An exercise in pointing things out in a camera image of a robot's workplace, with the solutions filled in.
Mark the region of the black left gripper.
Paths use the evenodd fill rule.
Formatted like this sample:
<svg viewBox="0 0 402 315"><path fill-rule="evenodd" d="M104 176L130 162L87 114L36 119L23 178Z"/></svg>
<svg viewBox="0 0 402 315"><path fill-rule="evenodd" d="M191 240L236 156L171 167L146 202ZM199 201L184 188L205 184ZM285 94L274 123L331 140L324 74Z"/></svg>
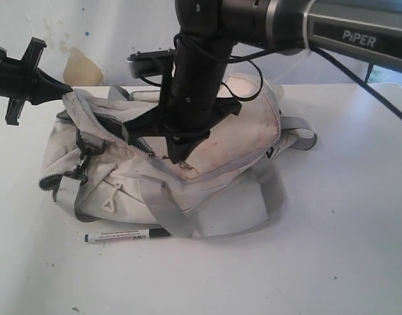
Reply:
<svg viewBox="0 0 402 315"><path fill-rule="evenodd" d="M18 125L25 102L36 106L62 96L73 89L49 76L38 68L44 48L47 44L33 37L20 60L7 56L7 51L0 47L0 96L8 98L5 114L8 125Z"/></svg>

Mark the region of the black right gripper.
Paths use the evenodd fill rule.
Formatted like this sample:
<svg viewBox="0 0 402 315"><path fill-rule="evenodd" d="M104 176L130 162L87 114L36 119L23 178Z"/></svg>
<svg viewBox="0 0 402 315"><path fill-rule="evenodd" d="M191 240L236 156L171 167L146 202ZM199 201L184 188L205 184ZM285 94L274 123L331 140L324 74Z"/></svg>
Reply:
<svg viewBox="0 0 402 315"><path fill-rule="evenodd" d="M235 97L218 97L232 43L209 42L218 56L207 56L188 43L178 43L172 67L161 76L159 103L122 124L127 142L141 137L164 137L172 164L186 161L209 136L210 130L229 115L238 115Z"/></svg>

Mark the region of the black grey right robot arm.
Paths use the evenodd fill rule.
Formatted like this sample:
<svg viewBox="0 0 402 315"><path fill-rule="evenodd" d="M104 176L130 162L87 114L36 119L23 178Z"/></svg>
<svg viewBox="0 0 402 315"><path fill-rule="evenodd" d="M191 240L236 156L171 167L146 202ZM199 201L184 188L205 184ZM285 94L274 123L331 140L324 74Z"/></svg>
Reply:
<svg viewBox="0 0 402 315"><path fill-rule="evenodd" d="M184 161L211 129L237 115L245 99L218 97L233 47L256 57L309 49L338 53L402 73L402 1L176 1L180 31L171 51L136 53L136 75L162 77L158 105L124 122L129 144L163 137L173 163Z"/></svg>

